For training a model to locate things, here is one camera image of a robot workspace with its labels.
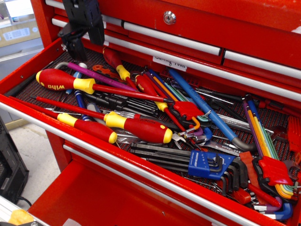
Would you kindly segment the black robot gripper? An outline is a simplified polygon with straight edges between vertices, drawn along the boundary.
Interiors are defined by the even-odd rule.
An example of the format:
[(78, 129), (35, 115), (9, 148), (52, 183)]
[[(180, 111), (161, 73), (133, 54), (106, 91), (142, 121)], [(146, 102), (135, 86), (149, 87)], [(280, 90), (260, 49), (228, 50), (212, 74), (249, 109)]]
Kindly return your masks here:
[(93, 44), (104, 44), (104, 25), (97, 0), (63, 0), (69, 22), (58, 33), (64, 49), (77, 61), (87, 61), (82, 37), (88, 32)]

